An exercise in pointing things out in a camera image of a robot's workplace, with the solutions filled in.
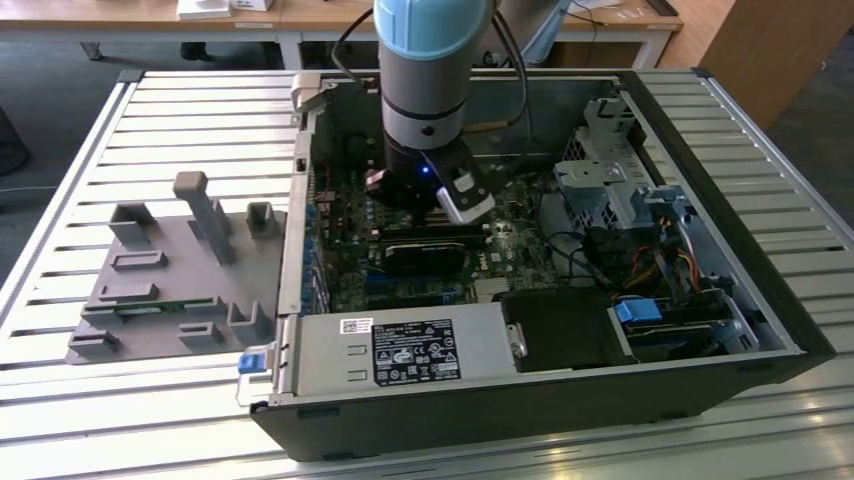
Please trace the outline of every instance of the black cable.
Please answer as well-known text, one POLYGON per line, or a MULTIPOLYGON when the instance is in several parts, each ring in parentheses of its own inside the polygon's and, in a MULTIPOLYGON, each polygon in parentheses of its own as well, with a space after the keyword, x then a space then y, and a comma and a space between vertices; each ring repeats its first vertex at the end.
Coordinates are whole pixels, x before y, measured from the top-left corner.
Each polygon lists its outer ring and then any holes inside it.
POLYGON ((544 193, 545 193, 544 190, 545 190, 545 183, 547 183, 547 180, 548 180, 548 174, 550 174, 550 172, 545 172, 540 176, 540 179, 539 179, 539 182, 537 182, 537 188, 536 188, 536 192, 537 192, 536 207, 535 207, 536 209, 533 211, 535 223, 536 223, 536 231, 539 232, 540 237, 545 241, 545 245, 551 248, 554 253, 556 253, 559 256, 566 258, 570 261, 571 265, 578 266, 582 270, 584 270, 590 274, 590 276, 594 278, 594 280, 598 283, 600 283, 606 288, 611 289, 612 288, 612 282, 604 276, 604 274, 599 271, 599 269, 596 267, 594 267, 592 265, 582 262, 575 257, 572 257, 572 255, 566 253, 551 241, 551 239, 554 237, 556 237, 558 235, 568 235, 570 237, 578 239, 578 236, 580 234, 576 233, 576 232, 559 231, 559 232, 554 232, 550 235, 545 235, 545 233, 543 232, 543 226, 541 226, 540 221, 539 221, 539 214, 540 214, 540 210, 541 210, 541 206, 543 206, 543 197, 545 196, 544 195, 544 193))
POLYGON ((580 18, 582 20, 590 22, 590 24, 592 25, 592 41, 590 42, 590 47, 587 48, 587 60, 584 61, 584 68, 590 68, 590 62, 592 61, 592 47, 596 44, 596 38, 599 37, 599 25, 604 26, 604 23, 598 22, 596 20, 594 20, 592 18, 592 10, 590 10, 590 8, 587 8, 586 5, 582 5, 580 3, 578 3, 576 0, 572 0, 572 3, 575 5, 578 5, 579 7, 582 7, 584 10, 587 10, 587 15, 590 15, 590 18, 584 18, 584 17, 579 17, 578 15, 574 15, 570 13, 570 15, 575 18, 580 18))
POLYGON ((509 31, 507 20, 497 10, 495 11, 495 17, 492 19, 492 27, 495 28, 497 39, 501 43, 501 46, 504 47, 504 51, 507 52, 507 58, 504 59, 504 61, 509 61, 512 63, 519 75, 519 81, 521 82, 521 105, 516 116, 508 122, 508 126, 513 125, 519 121, 520 116, 524 115, 524 144, 521 146, 521 150, 519 152, 519 155, 516 156, 516 159, 513 160, 512 164, 507 166, 508 175, 512 176, 515 174, 513 172, 524 163, 533 139, 533 118, 528 96, 528 74, 524 65, 524 57, 521 56, 521 51, 519 50, 519 44, 512 35, 512 32, 509 31))
POLYGON ((521 104, 519 105, 516 114, 507 122, 507 126, 511 126, 519 123, 521 116, 524 115, 525 111, 528 111, 528 73, 524 67, 524 58, 521 57, 521 51, 519 50, 516 38, 509 31, 509 26, 507 25, 504 15, 501 15, 501 12, 497 10, 495 11, 495 16, 492 17, 492 27, 495 28, 495 34, 497 35, 497 39, 501 42, 501 46, 507 51, 512 66, 516 69, 519 81, 521 82, 521 104))
POLYGON ((347 75, 347 78, 349 78, 349 80, 352 80, 353 83, 361 86, 361 88, 364 88, 364 81, 344 66, 344 64, 341 63, 341 60, 337 58, 337 52, 341 48, 341 45, 347 41, 347 38, 349 38, 349 34, 353 32, 356 28, 359 28, 359 25, 361 25, 361 23, 367 20, 367 18, 372 14, 373 14, 373 9, 368 8, 367 11, 359 16, 359 18, 356 18, 355 22, 349 24, 349 26, 347 27, 347 30, 344 30, 344 33, 341 33, 340 38, 335 42, 335 45, 332 45, 332 53, 331 53, 332 63, 335 63, 335 66, 341 70, 341 72, 344 72, 344 75, 347 75))
POLYGON ((586 21, 587 23, 592 23, 594 25, 596 25, 598 27, 604 27, 607 26, 607 24, 604 22, 600 22, 599 20, 591 20, 590 18, 584 18, 580 15, 575 15, 574 13, 567 13, 567 15, 572 18, 578 18, 579 20, 586 21))

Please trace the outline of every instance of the warning label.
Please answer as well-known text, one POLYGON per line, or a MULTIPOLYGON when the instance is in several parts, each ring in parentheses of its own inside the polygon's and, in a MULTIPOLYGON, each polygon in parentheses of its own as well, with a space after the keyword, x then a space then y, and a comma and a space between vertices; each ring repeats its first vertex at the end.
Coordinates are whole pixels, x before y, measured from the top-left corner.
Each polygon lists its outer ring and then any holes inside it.
POLYGON ((451 320, 373 325, 373 381, 380 387, 461 378, 451 320))

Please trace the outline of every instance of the metal bracket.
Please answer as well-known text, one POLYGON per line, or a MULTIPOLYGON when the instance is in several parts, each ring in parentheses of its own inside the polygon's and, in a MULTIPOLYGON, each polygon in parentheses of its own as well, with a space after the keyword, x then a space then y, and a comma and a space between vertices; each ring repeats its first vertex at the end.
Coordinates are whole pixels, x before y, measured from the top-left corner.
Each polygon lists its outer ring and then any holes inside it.
POLYGON ((297 73, 291 85, 293 113, 304 113, 323 102, 323 76, 320 73, 297 73))

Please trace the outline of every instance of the aluminum grating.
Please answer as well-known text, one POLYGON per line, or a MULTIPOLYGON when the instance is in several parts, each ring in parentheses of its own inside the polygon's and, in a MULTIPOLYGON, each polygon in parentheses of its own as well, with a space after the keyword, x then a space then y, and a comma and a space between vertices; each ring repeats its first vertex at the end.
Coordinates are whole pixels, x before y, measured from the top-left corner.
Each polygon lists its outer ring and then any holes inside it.
POLYGON ((698 418, 297 464, 236 405, 237 354, 62 363, 82 297, 112 241, 105 222, 113 202, 147 200, 155 215, 185 214, 171 200, 169 175, 205 165, 216 172, 209 173, 211 194, 224 196, 227 211, 260 198, 287 206, 293 130, 279 123, 247 123, 245 116, 277 122, 277 115, 287 115, 291 75, 152 72, 113 96, 80 181, 69 177, 76 188, 30 272, 20 277, 21 293, 9 295, 16 298, 0 328, 0 476, 680 480, 854 475, 854 257, 847 250, 827 251, 847 249, 844 232, 827 227, 819 204, 795 193, 804 191, 796 179, 783 176, 750 136, 718 131, 731 128, 730 121, 746 130, 744 123, 730 107, 730 117, 720 116, 722 102, 696 77, 674 72, 643 78, 674 118, 699 122, 690 124, 686 139, 707 165, 771 165, 744 167, 756 172, 746 177, 738 168, 720 170, 727 175, 715 180, 775 265, 802 283, 807 309, 839 350, 835 360, 786 384, 746 392, 698 418), (704 111, 726 121, 714 124, 714 132, 703 132, 704 111), (233 123, 199 123, 197 117, 208 115, 232 116, 233 123), (164 117, 185 131, 160 131, 164 117), (147 130, 114 132, 131 119, 133 128, 147 130))

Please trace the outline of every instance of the motherboard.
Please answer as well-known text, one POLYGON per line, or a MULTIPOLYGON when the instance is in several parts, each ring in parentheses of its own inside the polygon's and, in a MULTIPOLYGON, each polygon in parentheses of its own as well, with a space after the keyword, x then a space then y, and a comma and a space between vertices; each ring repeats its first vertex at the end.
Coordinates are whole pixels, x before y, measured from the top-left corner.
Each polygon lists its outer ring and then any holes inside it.
POLYGON ((536 181, 519 177, 475 225, 436 209, 420 218, 373 201, 364 171, 320 171, 315 182, 332 313, 491 302, 562 282, 535 223, 536 181))

